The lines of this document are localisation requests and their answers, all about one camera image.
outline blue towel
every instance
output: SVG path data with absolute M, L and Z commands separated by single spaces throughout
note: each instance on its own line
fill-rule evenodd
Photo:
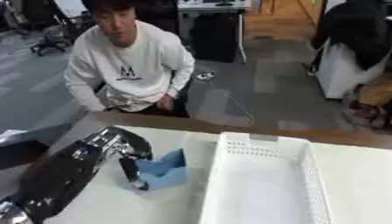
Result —
M 184 151 L 175 150 L 158 161 L 138 159 L 140 178 L 149 185 L 149 191 L 178 186 L 188 181 Z

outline man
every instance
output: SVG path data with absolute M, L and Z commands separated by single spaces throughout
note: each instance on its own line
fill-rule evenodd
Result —
M 82 0 L 98 25 L 76 40 L 66 85 L 91 111 L 187 116 L 178 98 L 194 59 L 177 36 L 136 20 L 136 1 Z M 102 81 L 104 101 L 92 88 Z

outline robotic arm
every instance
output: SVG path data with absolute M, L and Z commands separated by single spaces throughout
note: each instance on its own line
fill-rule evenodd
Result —
M 0 201 L 0 224 L 41 224 L 59 214 L 115 154 L 128 180 L 141 190 L 135 159 L 152 159 L 142 137 L 109 127 L 70 144 L 47 158 L 24 178 L 16 193 Z

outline black hair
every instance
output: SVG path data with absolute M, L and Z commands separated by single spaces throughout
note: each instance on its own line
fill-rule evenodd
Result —
M 81 0 L 88 11 L 125 11 L 134 8 L 140 0 Z

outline white plastic basket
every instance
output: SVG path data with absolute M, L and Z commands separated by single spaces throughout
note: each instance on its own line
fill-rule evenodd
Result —
M 223 133 L 200 224 L 329 224 L 312 144 Z

